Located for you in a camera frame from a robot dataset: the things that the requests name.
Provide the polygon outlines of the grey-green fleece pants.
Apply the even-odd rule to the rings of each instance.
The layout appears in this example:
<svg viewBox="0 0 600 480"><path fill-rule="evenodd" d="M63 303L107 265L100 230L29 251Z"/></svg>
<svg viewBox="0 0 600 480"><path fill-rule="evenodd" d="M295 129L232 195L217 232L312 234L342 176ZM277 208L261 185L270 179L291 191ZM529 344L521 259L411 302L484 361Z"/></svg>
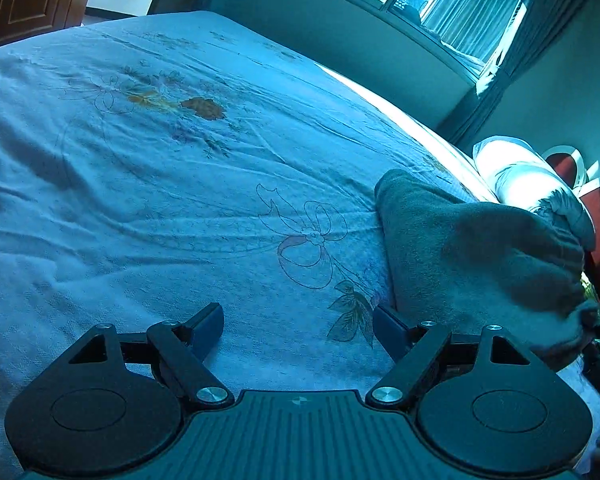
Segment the grey-green fleece pants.
<svg viewBox="0 0 600 480"><path fill-rule="evenodd" d="M478 335L496 324L552 370L594 337L598 305L581 284L584 251L524 209L466 203L402 170L376 184L396 310Z"/></svg>

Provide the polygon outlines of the light blue floral bed sheet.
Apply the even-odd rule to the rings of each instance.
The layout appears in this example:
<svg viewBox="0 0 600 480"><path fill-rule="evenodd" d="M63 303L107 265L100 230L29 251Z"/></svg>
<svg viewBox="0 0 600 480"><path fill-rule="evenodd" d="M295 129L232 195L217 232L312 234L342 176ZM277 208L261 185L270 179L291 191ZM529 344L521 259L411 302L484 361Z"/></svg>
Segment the light blue floral bed sheet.
<svg viewBox="0 0 600 480"><path fill-rule="evenodd" d="M600 479L581 353L496 324L419 404L365 403L390 170L505 205L472 152L218 14L1 47L0 479ZM186 408L118 336L212 302L234 403Z"/></svg>

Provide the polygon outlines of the rolled white blue duvet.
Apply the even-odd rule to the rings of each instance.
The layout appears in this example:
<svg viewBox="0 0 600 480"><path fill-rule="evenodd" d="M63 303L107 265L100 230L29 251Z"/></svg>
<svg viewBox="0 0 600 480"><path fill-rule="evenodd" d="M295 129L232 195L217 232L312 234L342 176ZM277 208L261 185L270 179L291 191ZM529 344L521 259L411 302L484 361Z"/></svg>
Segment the rolled white blue duvet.
<svg viewBox="0 0 600 480"><path fill-rule="evenodd" d="M595 226L584 203L526 141L490 136L474 145L472 159L502 204L570 229L586 252L595 248Z"/></svg>

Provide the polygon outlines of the sheer white window curtain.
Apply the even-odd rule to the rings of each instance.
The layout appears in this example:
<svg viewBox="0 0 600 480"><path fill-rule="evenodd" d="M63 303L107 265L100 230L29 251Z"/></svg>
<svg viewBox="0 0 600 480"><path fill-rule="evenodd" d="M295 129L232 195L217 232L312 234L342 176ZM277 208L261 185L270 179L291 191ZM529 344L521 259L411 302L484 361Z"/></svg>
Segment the sheer white window curtain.
<svg viewBox="0 0 600 480"><path fill-rule="evenodd" d="M432 0L422 19L448 46L489 61L520 0Z"/></svg>

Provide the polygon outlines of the teal right window curtain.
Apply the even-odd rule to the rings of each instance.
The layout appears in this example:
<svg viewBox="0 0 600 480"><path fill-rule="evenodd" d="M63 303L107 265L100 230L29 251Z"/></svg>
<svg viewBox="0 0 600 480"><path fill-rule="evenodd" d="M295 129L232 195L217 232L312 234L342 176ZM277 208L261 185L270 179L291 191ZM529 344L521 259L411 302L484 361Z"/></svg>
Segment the teal right window curtain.
<svg viewBox="0 0 600 480"><path fill-rule="evenodd" d="M454 145L473 139L508 87L539 61L587 1L522 0L488 68L437 126L437 133Z"/></svg>

